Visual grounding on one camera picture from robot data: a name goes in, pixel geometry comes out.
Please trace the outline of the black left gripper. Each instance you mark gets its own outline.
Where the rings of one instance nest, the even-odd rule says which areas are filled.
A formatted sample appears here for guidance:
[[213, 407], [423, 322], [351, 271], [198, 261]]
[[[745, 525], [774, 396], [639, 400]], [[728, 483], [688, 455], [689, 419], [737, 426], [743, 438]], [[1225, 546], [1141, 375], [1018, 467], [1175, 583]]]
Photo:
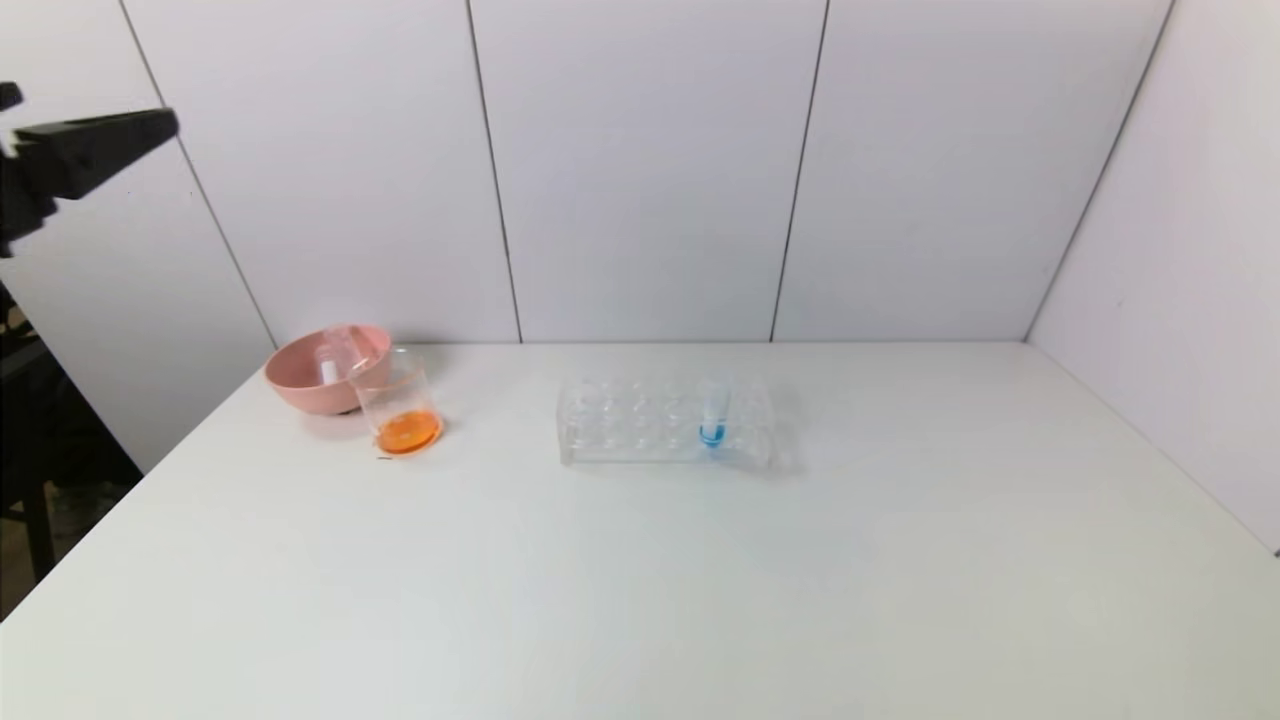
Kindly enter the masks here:
[[15, 151], [1, 155], [1, 256], [44, 228], [55, 199], [83, 199], [179, 128], [177, 114], [159, 108], [15, 129]]

